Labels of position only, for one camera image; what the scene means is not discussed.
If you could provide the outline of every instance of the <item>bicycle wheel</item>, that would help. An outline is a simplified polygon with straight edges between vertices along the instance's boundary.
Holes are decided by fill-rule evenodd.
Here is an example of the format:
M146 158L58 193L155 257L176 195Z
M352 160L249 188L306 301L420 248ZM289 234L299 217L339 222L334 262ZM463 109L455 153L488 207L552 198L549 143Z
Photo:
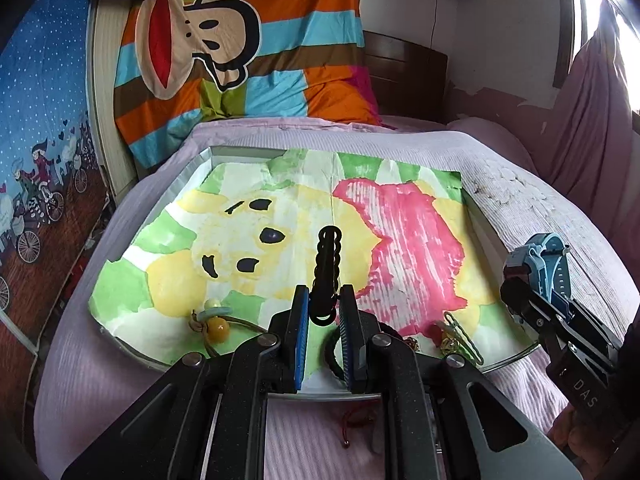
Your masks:
M0 276L0 310L7 310L9 307L9 285Z
M30 229L25 229L18 237L18 256L26 264L32 264L40 256L40 239Z
M52 222L57 222L62 218L62 213L65 210L65 201L62 199L62 195L59 192L51 194L51 200L47 202L47 215Z
M86 171L80 168L74 175L74 187L78 193L86 191Z

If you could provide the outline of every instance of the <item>orange stripe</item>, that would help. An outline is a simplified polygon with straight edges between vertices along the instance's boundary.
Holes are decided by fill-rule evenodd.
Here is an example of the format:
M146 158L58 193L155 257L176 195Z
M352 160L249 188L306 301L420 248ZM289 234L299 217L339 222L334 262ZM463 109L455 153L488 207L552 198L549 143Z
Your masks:
M263 23L279 22L302 18L314 10L332 12L336 10L355 10L358 13L358 0L247 0L258 11Z
M127 144L133 144L178 115L200 108L201 81L201 78L187 81L171 99L150 99L117 118L116 124Z
M348 66L321 66L304 69L307 115L336 123L380 124L370 105L349 83Z
M129 11L127 25L124 26L124 32L122 33L122 45L136 41L136 20L138 19L139 10L140 6L135 6Z

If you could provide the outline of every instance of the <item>red mouth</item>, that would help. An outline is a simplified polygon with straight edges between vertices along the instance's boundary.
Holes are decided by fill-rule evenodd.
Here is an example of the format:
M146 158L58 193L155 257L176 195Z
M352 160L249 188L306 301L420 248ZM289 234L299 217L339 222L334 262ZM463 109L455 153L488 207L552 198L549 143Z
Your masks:
M171 72L171 12L169 0L156 0L149 17L149 56L158 80L166 88Z

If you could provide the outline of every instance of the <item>yellow bear ear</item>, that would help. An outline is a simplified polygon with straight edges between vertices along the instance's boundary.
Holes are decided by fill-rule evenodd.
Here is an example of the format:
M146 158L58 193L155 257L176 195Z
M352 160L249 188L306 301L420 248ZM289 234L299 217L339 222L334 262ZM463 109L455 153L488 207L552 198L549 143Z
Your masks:
M204 302L207 280L193 268L188 249L153 261L146 268L146 279L154 308L165 316L187 317Z
M228 198L226 196L215 195L213 193L204 193L202 191L198 191L197 189L192 189L191 191L185 193L184 196L176 203L187 213L218 214L223 210L226 202L228 202Z

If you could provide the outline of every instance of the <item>colorful striped blanket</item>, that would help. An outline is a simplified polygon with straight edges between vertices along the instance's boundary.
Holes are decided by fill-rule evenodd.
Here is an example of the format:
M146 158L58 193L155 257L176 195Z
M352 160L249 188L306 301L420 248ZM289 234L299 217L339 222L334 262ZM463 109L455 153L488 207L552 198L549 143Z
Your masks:
M114 116L150 168L199 122L380 124L358 0L145 0L122 37Z

